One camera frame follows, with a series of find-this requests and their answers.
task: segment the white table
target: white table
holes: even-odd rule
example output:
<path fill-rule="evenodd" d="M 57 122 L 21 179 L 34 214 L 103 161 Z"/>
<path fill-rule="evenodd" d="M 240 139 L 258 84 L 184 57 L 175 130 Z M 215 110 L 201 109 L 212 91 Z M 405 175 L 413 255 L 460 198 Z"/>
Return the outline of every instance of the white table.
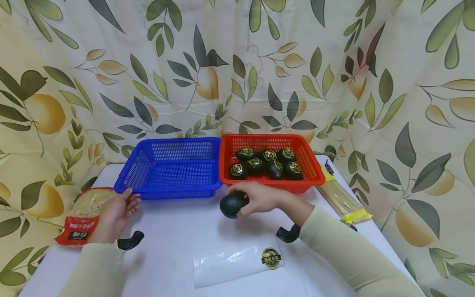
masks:
<path fill-rule="evenodd" d="M 324 164 L 328 157 L 319 155 Z M 123 164 L 104 168 L 94 187 L 113 186 Z M 332 164 L 335 178 L 352 193 Z M 278 240 L 285 266 L 248 277 L 195 289 L 192 257 L 195 251 L 229 245 L 236 240 L 251 240 L 275 235 L 292 222 L 279 210 L 230 220 L 219 210 L 219 200 L 226 187 L 213 199 L 194 201 L 144 201 L 142 210 L 132 218 L 123 238 L 135 230 L 145 234 L 136 248 L 125 253 L 123 262 L 123 296 L 354 296 L 351 289 L 319 255 L 300 240 L 291 244 Z M 335 218 L 338 214 L 313 187 L 303 197 L 318 204 Z M 357 224 L 358 232 L 412 279 L 403 263 L 372 220 Z M 58 296 L 70 277 L 81 250 L 53 244 L 31 277 L 20 297 Z"/>

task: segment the beige sleeve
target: beige sleeve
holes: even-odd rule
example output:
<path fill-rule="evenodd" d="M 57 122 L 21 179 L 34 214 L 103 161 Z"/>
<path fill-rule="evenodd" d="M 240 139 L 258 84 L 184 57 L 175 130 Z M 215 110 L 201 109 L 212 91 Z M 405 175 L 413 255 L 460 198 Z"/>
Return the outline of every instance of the beige sleeve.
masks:
<path fill-rule="evenodd" d="M 318 206 L 300 231 L 360 297 L 420 297 L 422 291 L 360 234 Z"/>
<path fill-rule="evenodd" d="M 119 280 L 124 251 L 111 243 L 88 243 L 83 247 L 73 274 L 61 297 L 115 297 L 123 286 Z"/>

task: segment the red plastic basket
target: red plastic basket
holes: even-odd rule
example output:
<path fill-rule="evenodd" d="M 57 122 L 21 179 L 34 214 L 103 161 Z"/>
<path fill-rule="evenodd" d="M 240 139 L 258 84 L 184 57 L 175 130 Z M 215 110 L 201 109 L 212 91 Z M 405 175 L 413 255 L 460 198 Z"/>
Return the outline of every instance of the red plastic basket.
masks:
<path fill-rule="evenodd" d="M 288 179 L 274 181 L 266 173 L 258 176 L 248 176 L 248 180 L 258 180 L 262 184 L 295 194 L 301 194 L 312 186 L 319 186 L 325 182 L 320 164 L 307 141 L 300 135 L 224 134 L 219 149 L 219 178 L 224 184 L 229 186 L 237 182 L 243 182 L 242 180 L 232 179 L 230 167 L 233 163 L 240 163 L 240 160 L 236 158 L 236 151 L 246 147 L 250 147 L 257 152 L 268 149 L 278 152 L 285 147 L 290 147 L 294 150 L 298 164 L 304 174 L 304 180 L 302 181 Z"/>

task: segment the backdrop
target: backdrop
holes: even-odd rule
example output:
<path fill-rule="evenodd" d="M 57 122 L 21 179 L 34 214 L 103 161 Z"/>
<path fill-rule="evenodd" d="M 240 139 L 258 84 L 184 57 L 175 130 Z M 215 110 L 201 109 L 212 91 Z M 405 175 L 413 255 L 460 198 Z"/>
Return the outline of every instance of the backdrop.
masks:
<path fill-rule="evenodd" d="M 143 139 L 294 133 L 428 296 L 472 296 L 475 1 L 0 0 L 0 295 Z"/>

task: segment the hand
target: hand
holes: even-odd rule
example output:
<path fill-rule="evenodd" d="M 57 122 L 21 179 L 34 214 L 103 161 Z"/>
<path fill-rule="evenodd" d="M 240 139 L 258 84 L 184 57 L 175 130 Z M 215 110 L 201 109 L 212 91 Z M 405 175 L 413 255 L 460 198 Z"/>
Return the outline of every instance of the hand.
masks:
<path fill-rule="evenodd" d="M 128 188 L 122 194 L 109 198 L 101 208 L 99 222 L 88 243 L 113 243 L 119 238 L 128 219 L 139 210 L 140 194 L 132 194 Z"/>
<path fill-rule="evenodd" d="M 226 195 L 233 191 L 242 191 L 247 194 L 249 204 L 241 208 L 238 217 L 247 217 L 255 212 L 268 212 L 275 208 L 282 208 L 284 202 L 295 197 L 292 193 L 259 182 L 239 182 L 228 188 Z"/>

